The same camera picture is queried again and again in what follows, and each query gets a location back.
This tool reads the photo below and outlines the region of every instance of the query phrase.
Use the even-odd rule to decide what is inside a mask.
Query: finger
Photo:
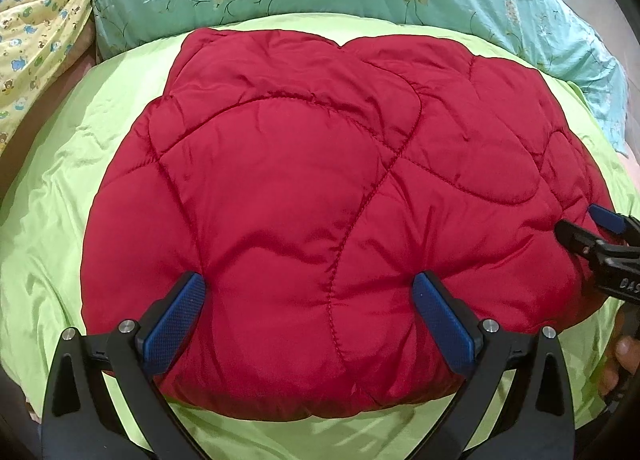
[[[615,359],[607,361],[598,383],[598,392],[601,396],[607,395],[618,385],[618,368],[619,365]]]
[[[640,363],[640,341],[623,337],[616,344],[616,359],[629,373],[634,374]]]
[[[622,308],[620,308],[620,310],[618,310],[618,313],[616,314],[616,321],[613,325],[613,330],[611,332],[611,337],[609,338],[609,343],[607,344],[607,348],[605,348],[605,356],[606,357],[614,357],[616,355],[615,353],[615,348],[616,348],[616,343],[618,342],[618,339],[620,337],[620,334],[622,334],[622,327],[625,324],[625,313],[622,312]]]

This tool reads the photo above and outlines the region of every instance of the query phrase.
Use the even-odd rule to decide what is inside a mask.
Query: lime green bed sheet
[[[398,26],[338,14],[286,14],[228,26],[236,30],[282,28],[319,34],[340,44],[362,36],[414,34],[462,42],[471,52],[517,60],[479,38],[426,26]],[[161,95],[186,35],[161,39],[92,69],[39,134],[0,209],[0,361],[42,410],[48,367],[60,332],[84,331],[80,316],[82,237],[100,180],[129,127]],[[611,145],[591,117],[577,87],[544,75],[569,126],[590,150],[619,212],[640,217],[638,196]],[[602,408],[594,380],[619,304],[613,300],[562,333],[577,425]],[[495,421],[510,376],[474,441]],[[144,444],[116,383],[108,378],[127,432]],[[403,459],[433,425],[449,399],[300,422],[246,422],[172,404],[196,440],[215,459]]]

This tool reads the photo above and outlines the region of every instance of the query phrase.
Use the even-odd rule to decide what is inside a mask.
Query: stitched seam
[[[549,138],[546,140],[546,145],[545,145],[545,151],[543,151],[542,153],[542,164],[540,165],[540,181],[544,181],[546,183],[546,185],[548,186],[549,192],[553,195],[553,197],[556,199],[556,202],[558,202],[558,205],[560,206],[560,210],[565,213],[569,208],[571,208],[574,204],[571,204],[569,206],[567,206],[567,208],[564,207],[564,205],[562,205],[562,202],[560,201],[560,199],[558,198],[558,195],[556,195],[556,192],[551,189],[551,186],[549,185],[549,182],[547,182],[543,177],[542,177],[542,166],[544,165],[544,163],[546,162],[546,150],[548,150],[549,148],[549,144],[551,144],[551,138],[556,134],[556,133],[560,133],[560,135],[562,135],[562,138],[564,138],[564,140],[567,142],[567,144],[572,148],[572,150],[574,150],[575,153],[575,148],[574,145],[571,143],[571,141],[567,138],[566,133],[563,130],[553,130],[551,132],[551,134],[549,135]],[[578,161],[580,161],[580,159],[584,160],[584,155],[580,155],[578,154]],[[593,189],[590,189],[589,191],[590,196],[593,194]]]
[[[338,267],[340,265],[340,259],[342,257],[342,252],[344,251],[344,247],[347,244],[349,236],[351,236],[351,233],[353,232],[354,227],[358,223],[358,220],[360,220],[360,217],[364,213],[365,209],[367,208],[367,206],[373,200],[374,196],[379,191],[380,186],[382,186],[382,184],[386,180],[386,177],[388,177],[390,175],[391,170],[393,169],[393,166],[400,159],[402,152],[406,149],[406,147],[411,142],[412,138],[415,135],[415,132],[417,131],[417,127],[418,127],[418,124],[420,123],[420,119],[422,118],[422,101],[420,100],[420,95],[418,95],[418,93],[415,91],[415,88],[411,85],[411,83],[409,83],[406,79],[405,79],[405,82],[407,82],[407,84],[412,88],[412,90],[414,91],[414,93],[418,97],[418,100],[420,101],[420,111],[418,112],[418,116],[415,119],[415,123],[412,126],[411,131],[409,132],[409,135],[407,136],[406,141],[404,142],[404,144],[402,145],[400,150],[397,153],[395,153],[396,157],[392,160],[392,162],[390,163],[388,169],[385,171],[385,174],[383,175],[383,177],[379,180],[379,182],[376,184],[376,186],[373,189],[373,191],[369,194],[367,199],[361,205],[360,209],[358,210],[358,213],[356,214],[356,217],[355,217],[354,221],[347,228],[346,234],[344,235],[344,238],[343,238],[342,242],[340,243],[340,247],[338,248],[338,253],[337,253],[336,258],[335,258],[335,260],[334,260],[334,262],[332,264],[332,267],[331,267],[332,273],[331,273],[331,276],[330,276],[330,279],[329,279],[329,288],[328,288],[328,305],[327,305],[327,308],[328,308],[328,315],[329,315],[329,326],[330,326],[330,329],[331,329],[331,336],[332,336],[332,340],[334,342],[334,347],[335,347],[336,354],[338,355],[338,358],[339,358],[340,362],[342,363],[342,367],[345,369],[345,372],[347,372],[347,374],[351,377],[351,379],[353,379],[354,387],[356,387],[362,393],[367,395],[373,401],[373,403],[376,404],[377,406],[382,406],[382,404],[380,402],[378,402],[370,393],[368,393],[366,390],[364,390],[364,388],[360,385],[360,383],[358,382],[358,379],[356,379],[355,375],[353,375],[353,373],[350,371],[350,369],[349,369],[349,367],[347,365],[347,361],[346,361],[346,359],[344,357],[344,354],[342,353],[342,350],[340,350],[340,345],[338,344],[337,332],[336,332],[336,329],[335,329],[334,311],[333,311],[334,286],[335,286],[335,278],[336,278],[336,275],[338,273]]]
[[[472,67],[472,66],[473,66],[473,64],[476,62],[476,60],[477,60],[477,59],[478,59],[478,56],[475,56],[475,57],[472,59],[472,61],[471,61],[471,65],[470,65],[470,67],[469,67],[469,76],[468,76],[468,78],[469,78],[469,83],[471,84],[471,87],[473,88],[474,92],[476,93],[476,97],[478,98],[478,100],[479,100],[479,101],[481,101],[480,96],[478,95],[478,90],[476,89],[476,86],[474,85],[474,82],[471,80],[471,67]],[[538,105],[540,106],[540,108],[543,108],[542,104],[540,103],[540,100],[538,100]],[[538,164],[536,163],[536,161],[535,161],[535,159],[533,158],[533,156],[534,156],[534,154],[536,154],[536,155],[537,155],[537,154],[539,154],[539,155],[541,155],[541,156],[543,157],[543,160],[544,160],[544,156],[545,156],[546,150],[547,150],[547,148],[548,148],[548,146],[549,146],[549,143],[551,142],[551,137],[552,137],[552,136],[554,136],[554,133],[557,133],[557,132],[559,132],[559,133],[563,133],[563,134],[564,134],[564,132],[562,131],[562,129],[561,129],[561,128],[553,128],[553,126],[552,126],[552,131],[551,131],[551,133],[549,133],[549,136],[546,138],[545,147],[544,147],[544,149],[542,150],[542,152],[541,152],[541,153],[531,153],[531,152],[530,152],[530,151],[525,147],[525,145],[524,145],[524,143],[523,143],[522,139],[518,136],[518,134],[517,134],[517,133],[515,133],[515,132],[514,132],[514,131],[513,131],[513,130],[512,130],[512,129],[511,129],[511,128],[510,128],[510,127],[509,127],[509,126],[508,126],[508,125],[507,125],[507,124],[506,124],[506,123],[505,123],[505,122],[504,122],[504,121],[503,121],[499,116],[497,116],[493,111],[492,111],[492,114],[494,115],[495,119],[496,119],[498,122],[500,122],[500,123],[501,123],[501,125],[503,125],[503,126],[504,126],[504,127],[505,127],[505,128],[506,128],[506,129],[511,133],[511,135],[513,135],[513,136],[516,138],[516,140],[518,141],[518,143],[522,146],[522,149],[523,149],[524,151],[526,151],[527,153],[529,153],[529,155],[531,156],[531,159],[533,160],[533,164],[536,166],[536,168],[537,168],[537,170],[538,170],[538,173],[540,173],[540,169],[542,168],[542,165],[538,166]]]
[[[200,28],[194,30],[193,32],[191,32],[187,37],[184,38],[184,40],[180,44],[180,52],[182,52],[182,50],[184,49],[185,43],[187,42],[187,40],[190,40],[191,36],[195,36],[196,34],[199,34],[200,32],[204,32],[206,34],[210,34],[211,31],[212,31],[212,29],[210,29],[210,28],[200,27]],[[175,85],[175,83],[178,81],[178,79],[182,75],[182,72],[185,70],[185,68],[187,68],[187,65],[191,62],[191,60],[194,57],[196,57],[197,55],[200,55],[200,51],[202,49],[204,49],[204,47],[213,45],[215,42],[220,41],[222,39],[225,39],[225,37],[227,37],[227,36],[228,36],[227,32],[224,32],[222,30],[216,30],[215,34],[211,38],[209,38],[209,39],[201,39],[200,42],[197,45],[197,48],[196,48],[196,46],[191,47],[191,50],[193,50],[193,52],[191,53],[190,58],[188,58],[187,61],[182,63],[182,67],[180,68],[180,70],[178,70],[178,73],[176,74],[175,78],[172,79],[171,83],[169,83],[167,81],[167,85],[169,85],[169,84],[171,84],[171,86]]]
[[[117,177],[109,180],[107,183],[102,184],[102,186],[100,187],[100,190],[105,189],[107,186],[110,186],[111,184],[113,184],[116,180],[119,180],[121,178],[126,177],[128,174],[133,173],[134,171],[137,171],[139,169],[142,169],[143,167],[148,166],[149,164],[153,164],[156,160],[153,158],[153,156],[147,156],[147,158],[145,160],[143,160],[142,164],[138,164],[135,167],[132,167],[131,169],[129,169],[125,174],[122,175],[118,175]]]
[[[160,158],[158,157],[158,152],[156,151],[156,148],[154,147],[154,144],[151,141],[151,132],[150,132],[150,130],[151,130],[151,122],[150,122],[150,119],[149,119],[149,123],[147,125],[147,130],[146,130],[146,136],[148,137],[148,141],[149,141],[149,148],[151,148],[151,151],[152,151],[152,154],[153,154],[155,162],[158,163],[158,168],[160,170],[160,174],[166,180],[167,185],[169,186],[169,190],[171,191],[172,195],[174,196],[174,199],[175,199],[176,203],[178,204],[178,209],[180,210],[180,213],[184,217],[184,220],[187,222],[187,227],[189,228],[189,232],[191,233],[191,237],[193,239],[193,244],[196,247],[196,256],[198,258],[198,264],[200,265],[199,273],[202,274],[203,271],[204,271],[204,267],[202,266],[202,256],[200,254],[200,245],[198,244],[198,237],[197,237],[195,228],[193,227],[193,224],[191,223],[191,219],[189,218],[189,215],[187,214],[187,211],[186,211],[184,205],[182,204],[182,201],[180,200],[180,193],[178,192],[177,186],[174,184],[174,181],[171,180],[171,176],[169,175],[169,172],[166,170],[166,168],[164,167],[162,162],[160,162]]]
[[[450,182],[446,178],[441,177],[439,174],[434,172],[433,169],[429,169],[428,167],[423,166],[422,164],[416,162],[415,160],[411,160],[407,156],[401,155],[400,158],[405,160],[405,161],[407,161],[407,162],[411,162],[412,164],[414,164],[414,166],[417,166],[421,170],[426,171],[427,173],[429,173],[430,175],[436,177],[437,179],[442,180],[445,184],[450,185],[453,189],[457,189],[458,191],[462,191],[463,193],[471,195],[474,198],[478,198],[478,199],[484,200],[485,202],[488,202],[490,204],[497,204],[497,205],[503,205],[503,206],[518,206],[518,205],[522,205],[522,204],[530,201],[536,195],[536,193],[538,192],[538,189],[540,188],[540,184],[538,184],[538,188],[536,188],[536,190],[534,191],[533,195],[531,195],[529,198],[527,198],[526,200],[523,200],[523,201],[504,202],[504,201],[489,199],[489,198],[485,198],[484,196],[479,195],[478,193],[474,193],[473,191],[469,191],[469,190],[467,190],[467,189],[465,189],[463,187],[460,187],[459,185],[455,185],[454,183]]]
[[[411,88],[411,90],[414,91],[415,96],[418,98],[418,101],[420,102],[420,114],[422,114],[422,98],[420,97],[420,94],[415,89],[415,87],[417,86],[416,84],[410,82],[406,77],[404,77],[404,76],[402,76],[400,74],[397,74],[397,73],[393,72],[392,70],[389,70],[387,68],[382,68],[381,66],[374,65],[372,62],[365,61],[364,59],[361,59],[361,61],[363,63],[368,64],[369,66],[373,66],[373,68],[377,68],[378,70],[382,70],[383,72],[389,72],[391,75],[395,75],[396,77],[402,79],[402,81],[407,83],[407,85],[409,85],[409,88]]]
[[[560,206],[560,210],[564,213],[565,209],[562,207],[562,202],[560,201],[560,199],[558,198],[558,195],[556,195],[556,193],[553,191],[553,189],[551,189],[551,186],[549,184],[549,182],[546,181],[546,179],[542,176],[542,167],[545,164],[546,161],[546,152],[549,149],[549,144],[551,144],[551,139],[552,137],[556,134],[556,133],[560,133],[562,136],[564,136],[564,140],[567,141],[567,143],[573,147],[573,145],[571,144],[571,142],[569,141],[568,138],[566,138],[566,135],[564,134],[564,132],[562,131],[562,129],[560,128],[556,128],[554,130],[551,131],[551,133],[549,133],[549,136],[546,138],[546,143],[545,143],[545,149],[542,151],[542,153],[540,153],[540,167],[538,167],[538,164],[536,164],[536,161],[533,160],[533,163],[535,164],[536,168],[538,169],[538,175],[540,176],[540,180],[538,181],[538,187],[536,188],[535,193],[533,193],[533,195],[529,198],[529,200],[531,200],[531,198],[533,198],[536,193],[540,190],[540,185],[544,182],[546,184],[546,186],[549,189],[549,192],[553,195],[553,197],[556,199],[556,202],[558,202],[558,205]],[[525,151],[527,151],[527,153],[531,154],[531,152],[529,150],[527,150],[527,148],[524,147],[524,144],[522,143],[522,141],[520,140],[520,138],[513,133],[513,135],[516,136],[516,138],[518,139],[519,143],[522,145],[522,147],[524,148]]]
[[[564,138],[567,138],[566,134],[564,132],[562,132],[562,134],[564,135]],[[574,153],[578,157],[578,160],[580,160],[584,164],[583,171],[584,171],[584,174],[587,177],[587,180],[589,182],[589,198],[588,198],[588,200],[589,200],[589,203],[591,203],[591,201],[593,201],[593,190],[594,190],[593,175],[592,175],[591,171],[593,171],[593,167],[595,166],[597,173],[601,177],[602,177],[602,172],[600,171],[600,168],[598,168],[598,165],[595,163],[595,160],[593,159],[593,156],[591,155],[591,153],[589,152],[587,147],[584,145],[583,141],[581,141],[578,136],[576,136],[576,139],[578,141],[578,147],[576,147],[574,144],[571,144],[570,140],[567,139],[567,141],[569,142],[569,144],[573,148]],[[607,186],[606,182],[605,182],[605,186],[606,186],[606,189],[607,189],[607,193],[609,193],[609,186]]]
[[[180,103],[178,102],[176,97],[172,96],[172,95],[169,95],[168,97],[171,98],[172,100],[174,100],[174,102],[176,104],[176,107],[180,110],[180,112],[182,112],[182,107],[180,106]],[[356,124],[356,125],[360,126],[363,130],[365,130],[367,133],[369,133],[369,135],[372,136],[372,138],[374,140],[378,141],[380,144],[383,144],[386,148],[388,148],[391,151],[393,151],[394,154],[398,154],[399,153],[398,150],[395,150],[387,142],[385,142],[384,140],[379,139],[372,129],[368,128],[367,126],[364,126],[364,124],[361,124],[360,122],[358,122],[355,119],[351,119],[351,117],[345,115],[344,113],[340,112],[339,110],[336,110],[334,107],[329,106],[328,104],[321,103],[319,101],[310,100],[308,97],[298,96],[298,95],[295,95],[295,94],[282,94],[282,95],[276,95],[276,96],[271,96],[271,97],[258,97],[258,98],[255,98],[255,99],[250,99],[250,100],[245,101],[243,103],[236,103],[236,104],[233,104],[232,106],[228,106],[227,108],[224,108],[222,110],[217,111],[212,116],[207,117],[207,119],[203,120],[202,122],[199,122],[193,128],[190,128],[190,129],[186,130],[178,139],[176,139],[174,142],[172,142],[169,145],[169,147],[166,148],[166,150],[162,151],[162,153],[160,153],[158,157],[161,158],[161,157],[165,156],[165,154],[167,154],[169,151],[171,151],[174,148],[174,146],[176,146],[177,144],[182,142],[185,138],[187,138],[192,133],[194,133],[197,130],[199,130],[200,128],[202,128],[209,121],[213,120],[215,117],[217,117],[217,116],[219,116],[221,114],[224,114],[224,113],[226,113],[226,112],[228,112],[230,110],[233,110],[235,108],[240,108],[241,106],[245,106],[247,104],[257,103],[259,101],[271,101],[271,100],[276,100],[276,99],[280,99],[280,100],[281,99],[290,99],[290,100],[302,101],[304,103],[312,104],[313,106],[320,106],[321,108],[325,108],[325,109],[327,109],[327,110],[329,110],[331,112],[335,112],[336,114],[341,116],[343,119],[346,119],[349,122],[352,122],[353,124]]]

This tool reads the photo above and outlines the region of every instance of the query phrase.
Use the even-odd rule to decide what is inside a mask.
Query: red puffer jacket
[[[602,298],[553,228],[597,232],[592,202],[606,184],[536,70],[427,36],[201,29],[102,180],[82,316],[110,331],[195,270],[165,395],[255,420],[439,398],[459,379],[414,275],[509,330],[575,325]]]

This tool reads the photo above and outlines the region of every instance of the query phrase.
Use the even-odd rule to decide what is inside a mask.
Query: yellow cartoon blanket
[[[91,11],[91,0],[0,0],[0,156]]]

